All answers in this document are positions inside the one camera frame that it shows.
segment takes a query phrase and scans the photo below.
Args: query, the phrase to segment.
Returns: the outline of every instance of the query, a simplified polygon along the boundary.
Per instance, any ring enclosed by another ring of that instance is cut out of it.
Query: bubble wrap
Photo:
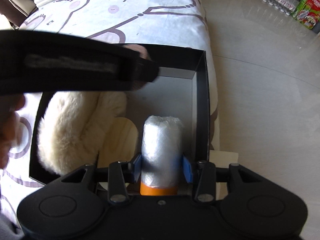
[[[150,116],[143,129],[141,182],[149,187],[175,187],[178,184],[181,158],[180,119]]]

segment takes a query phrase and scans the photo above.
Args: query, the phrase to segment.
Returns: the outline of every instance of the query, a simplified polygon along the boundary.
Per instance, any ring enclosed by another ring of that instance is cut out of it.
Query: plush toy
[[[124,92],[55,93],[38,128],[39,161],[59,175],[94,163],[114,118],[125,109]]]

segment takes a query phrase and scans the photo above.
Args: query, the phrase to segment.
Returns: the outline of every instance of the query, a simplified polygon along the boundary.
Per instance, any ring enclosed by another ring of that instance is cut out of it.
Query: person's hand
[[[140,57],[144,58],[144,59],[150,59],[150,56],[148,54],[148,51],[145,47],[138,45],[138,44],[126,44],[124,45],[125,48],[127,49],[132,49],[135,50],[137,52],[140,53]],[[146,85],[147,82],[143,82],[143,81],[134,81],[133,82],[133,86],[132,86],[132,90],[138,90],[140,88],[142,88],[144,85]]]
[[[21,95],[17,104],[13,106],[13,109],[18,111],[24,107],[25,102],[26,99],[24,95]],[[10,112],[9,117],[2,124],[2,127],[0,127],[0,169],[4,169],[7,166],[9,160],[9,150],[12,146],[12,142],[17,137],[17,128],[20,117],[15,111]]]

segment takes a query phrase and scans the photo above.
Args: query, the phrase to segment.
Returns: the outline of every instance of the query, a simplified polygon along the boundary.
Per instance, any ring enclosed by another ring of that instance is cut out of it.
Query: screw
[[[206,163],[207,163],[207,161],[200,160],[197,162],[197,164],[198,164],[197,166],[198,166],[198,168],[203,169],[203,167],[205,166]]]
[[[122,195],[122,194],[115,194],[110,197],[110,200],[114,203],[121,203],[126,200],[126,197],[125,195]]]
[[[160,206],[163,206],[163,205],[165,205],[166,204],[166,201],[165,200],[159,200],[158,201],[158,205],[160,205]]]
[[[206,203],[206,202],[211,202],[214,200],[214,197],[211,194],[200,194],[197,199],[202,202],[202,203]]]

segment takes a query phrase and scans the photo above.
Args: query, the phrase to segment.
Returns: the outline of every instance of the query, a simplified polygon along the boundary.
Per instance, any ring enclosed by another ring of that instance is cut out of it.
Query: cartoon print bedsheet
[[[56,0],[31,15],[21,29],[63,33],[109,43],[149,43],[207,52],[210,87],[210,149],[219,150],[216,76],[205,11],[200,0]],[[28,177],[30,142],[39,95],[27,95],[20,111],[23,149],[13,149],[0,179],[1,206],[18,223],[19,202],[41,185]]]

